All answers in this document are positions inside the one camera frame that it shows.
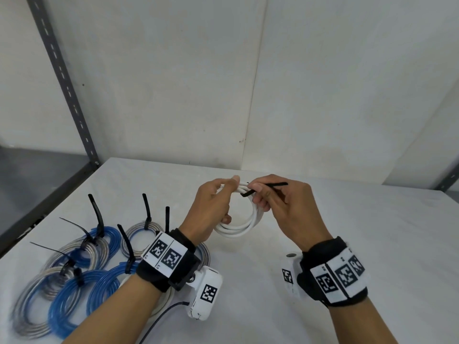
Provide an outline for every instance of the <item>black zip tie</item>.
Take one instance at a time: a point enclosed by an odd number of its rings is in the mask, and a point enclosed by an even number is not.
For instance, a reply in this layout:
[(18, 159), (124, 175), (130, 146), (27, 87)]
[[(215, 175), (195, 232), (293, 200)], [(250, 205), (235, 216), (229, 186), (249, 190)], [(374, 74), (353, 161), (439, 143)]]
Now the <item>black zip tie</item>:
[(75, 278), (78, 287), (82, 287), (84, 285), (83, 272), (81, 272), (81, 268), (74, 268), (73, 277)]
[(166, 234), (169, 234), (169, 212), (170, 212), (170, 207), (166, 206)]
[[(267, 185), (268, 187), (271, 187), (271, 188), (274, 189), (274, 187), (276, 187), (276, 186), (287, 186), (288, 183), (287, 182), (265, 183), (265, 185)], [(248, 197), (248, 196), (250, 196), (251, 194), (254, 194), (254, 193), (255, 193), (255, 190), (251, 189), (250, 191), (247, 191), (245, 193), (241, 193), (241, 196), (243, 196), (245, 198), (245, 197)]]
[(119, 232), (121, 233), (121, 236), (123, 237), (124, 241), (126, 242), (126, 245), (128, 246), (128, 251), (129, 251), (129, 258), (128, 258), (128, 261), (126, 262), (126, 268), (124, 269), (124, 273), (130, 274), (132, 265), (135, 262), (134, 250), (132, 249), (131, 242), (129, 241), (129, 238), (126, 235), (126, 232), (124, 231), (123, 227), (120, 224), (118, 224), (117, 226), (118, 226)]
[(86, 229), (84, 229), (82, 226), (77, 225), (75, 222), (66, 220), (65, 218), (62, 218), (62, 217), (60, 217), (60, 219), (66, 221), (68, 223), (71, 223), (72, 225), (77, 226), (82, 231), (84, 231), (84, 234), (86, 234), (86, 238), (84, 238), (83, 242), (81, 243), (80, 249), (85, 250), (86, 246), (88, 245), (88, 243), (97, 245), (97, 240), (94, 237), (92, 237), (91, 234), (89, 234), (89, 232)]
[(100, 214), (99, 207), (95, 203), (94, 197), (92, 194), (88, 194), (89, 200), (91, 201), (92, 207), (94, 208), (95, 215), (97, 216), (97, 237), (104, 237), (105, 232), (105, 226), (104, 226), (104, 221), (102, 220), (102, 215)]
[(148, 205), (148, 200), (146, 198), (146, 194), (142, 193), (144, 198), (145, 208), (146, 208), (146, 220), (144, 225), (144, 230), (148, 230), (148, 224), (152, 221), (152, 214), (150, 214), (150, 207)]
[(49, 247), (46, 247), (46, 246), (43, 246), (43, 245), (39, 245), (39, 244), (34, 243), (32, 241), (30, 243), (34, 244), (36, 246), (42, 247), (42, 248), (46, 248), (47, 250), (58, 252), (58, 253), (63, 254), (64, 256), (66, 256), (68, 258), (68, 261), (65, 262), (65, 264), (62, 266), (62, 269), (59, 272), (60, 276), (64, 276), (67, 273), (67, 270), (69, 268), (73, 268), (75, 266), (75, 264), (76, 264), (76, 261), (69, 254), (66, 254), (65, 252), (61, 252), (59, 250), (54, 250), (53, 248), (49, 248)]

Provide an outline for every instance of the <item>hand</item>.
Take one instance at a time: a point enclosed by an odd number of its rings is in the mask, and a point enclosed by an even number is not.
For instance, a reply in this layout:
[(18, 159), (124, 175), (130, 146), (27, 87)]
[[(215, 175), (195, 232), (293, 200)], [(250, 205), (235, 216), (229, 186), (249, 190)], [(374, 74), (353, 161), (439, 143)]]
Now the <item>hand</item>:
[[(229, 200), (239, 185), (239, 176), (230, 179), (217, 178), (198, 188), (195, 201), (179, 230), (195, 245), (209, 239), (212, 230), (220, 222), (231, 223)], [(220, 185), (225, 187), (217, 193)]]
[[(287, 186), (271, 189), (265, 183), (287, 182)], [(273, 210), (281, 231), (301, 251), (308, 251), (315, 244), (333, 239), (320, 216), (311, 186), (300, 181), (277, 175), (253, 180), (248, 187), (256, 191), (253, 202), (264, 211)]]

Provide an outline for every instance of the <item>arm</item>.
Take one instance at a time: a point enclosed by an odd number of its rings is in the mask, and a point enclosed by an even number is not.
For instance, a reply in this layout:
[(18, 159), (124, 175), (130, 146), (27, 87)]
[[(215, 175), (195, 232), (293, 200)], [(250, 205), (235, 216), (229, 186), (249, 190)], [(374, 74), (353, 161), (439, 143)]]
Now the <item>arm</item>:
[[(220, 185), (225, 187), (217, 194)], [(179, 230), (195, 245), (206, 241), (219, 223), (230, 223), (229, 199), (239, 177), (215, 179), (199, 187)], [(161, 292), (134, 274), (89, 315), (63, 344), (133, 344), (141, 334)]]
[[(265, 183), (288, 182), (288, 186), (271, 189)], [(253, 202), (264, 211), (273, 211), (280, 229), (302, 251), (332, 239), (307, 183), (269, 175), (253, 180), (249, 188), (257, 194)], [(345, 307), (329, 307), (340, 344), (397, 344), (369, 298)]]

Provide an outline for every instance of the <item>person's right hand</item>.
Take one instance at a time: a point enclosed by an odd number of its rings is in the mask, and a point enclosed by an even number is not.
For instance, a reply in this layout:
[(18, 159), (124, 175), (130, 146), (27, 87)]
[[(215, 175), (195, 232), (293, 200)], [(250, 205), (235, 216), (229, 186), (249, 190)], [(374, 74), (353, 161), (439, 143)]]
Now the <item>person's right hand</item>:
[[(287, 182), (288, 185), (275, 189), (265, 185), (278, 182)], [(256, 191), (253, 202), (264, 211), (272, 209), (280, 229), (301, 251), (306, 252), (321, 241), (333, 239), (307, 183), (268, 175), (256, 178), (248, 187)]]

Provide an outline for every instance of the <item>black cable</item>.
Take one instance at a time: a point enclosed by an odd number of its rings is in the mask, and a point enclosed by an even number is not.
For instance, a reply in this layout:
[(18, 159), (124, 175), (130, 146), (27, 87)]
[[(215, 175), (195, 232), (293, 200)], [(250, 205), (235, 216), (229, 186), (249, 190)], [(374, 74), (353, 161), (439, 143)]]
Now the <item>black cable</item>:
[(169, 310), (171, 310), (173, 307), (175, 306), (189, 306), (190, 305), (190, 302), (178, 302), (178, 303), (175, 303), (175, 304), (172, 304), (170, 307), (168, 307), (165, 311), (163, 311), (163, 313), (155, 320), (155, 322), (153, 322), (153, 324), (150, 326), (150, 328), (146, 331), (145, 335), (142, 337), (141, 341), (139, 341), (139, 344), (142, 344), (144, 342), (144, 340), (146, 339), (146, 337), (148, 336), (148, 334), (150, 333), (150, 331), (153, 329), (153, 327), (155, 326), (155, 324), (159, 321), (159, 319), (161, 319), (163, 317), (163, 315), (165, 313), (167, 313)]

